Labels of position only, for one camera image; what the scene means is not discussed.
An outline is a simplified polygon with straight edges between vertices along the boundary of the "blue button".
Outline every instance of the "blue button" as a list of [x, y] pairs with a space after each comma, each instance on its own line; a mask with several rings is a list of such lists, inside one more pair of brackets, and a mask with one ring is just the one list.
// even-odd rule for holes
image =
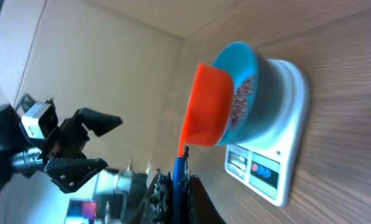
[[263, 177], [265, 178], [268, 178], [271, 176], [271, 171], [269, 171], [268, 169], [265, 170], [264, 174], [262, 175]]
[[259, 168], [257, 169], [257, 173], [260, 174], [260, 175], [262, 175], [264, 172], [265, 172], [264, 167], [259, 166]]

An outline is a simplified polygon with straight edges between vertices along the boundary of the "blue handle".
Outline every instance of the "blue handle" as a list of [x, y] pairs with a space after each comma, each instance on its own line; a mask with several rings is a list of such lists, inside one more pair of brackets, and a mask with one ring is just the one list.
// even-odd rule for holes
[[171, 224], [183, 223], [188, 213], [186, 205], [186, 161], [182, 157], [175, 160], [173, 171], [173, 213]]

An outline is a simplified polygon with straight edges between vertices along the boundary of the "brown granular food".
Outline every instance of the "brown granular food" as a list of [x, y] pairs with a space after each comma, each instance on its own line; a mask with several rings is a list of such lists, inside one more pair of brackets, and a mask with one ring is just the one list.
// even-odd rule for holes
[[248, 97], [254, 92], [254, 75], [249, 76], [242, 82], [240, 87], [236, 90], [234, 103], [231, 108], [231, 115], [229, 117], [231, 125], [230, 130], [233, 131], [238, 127], [242, 121], [247, 107], [249, 105]]

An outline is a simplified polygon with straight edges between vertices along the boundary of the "robotic arm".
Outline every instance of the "robotic arm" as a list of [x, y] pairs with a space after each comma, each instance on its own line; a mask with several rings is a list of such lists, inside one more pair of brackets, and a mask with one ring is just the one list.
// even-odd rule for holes
[[[17, 110], [25, 115], [20, 118]], [[122, 119], [83, 108], [58, 126], [52, 100], [38, 103], [25, 95], [14, 109], [0, 106], [0, 190], [20, 173], [30, 178], [47, 174], [64, 193], [76, 192], [108, 164], [82, 153], [88, 130], [97, 137], [122, 124]]]

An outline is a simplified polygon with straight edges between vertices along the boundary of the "brown wooden surface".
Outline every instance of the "brown wooden surface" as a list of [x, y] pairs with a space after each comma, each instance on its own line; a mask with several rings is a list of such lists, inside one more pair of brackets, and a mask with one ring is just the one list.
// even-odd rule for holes
[[277, 208], [226, 174], [224, 147], [191, 146], [227, 223], [371, 223], [371, 0], [242, 1], [186, 39], [170, 82], [153, 167], [172, 170], [198, 62], [242, 40], [301, 67], [312, 106], [289, 205]]

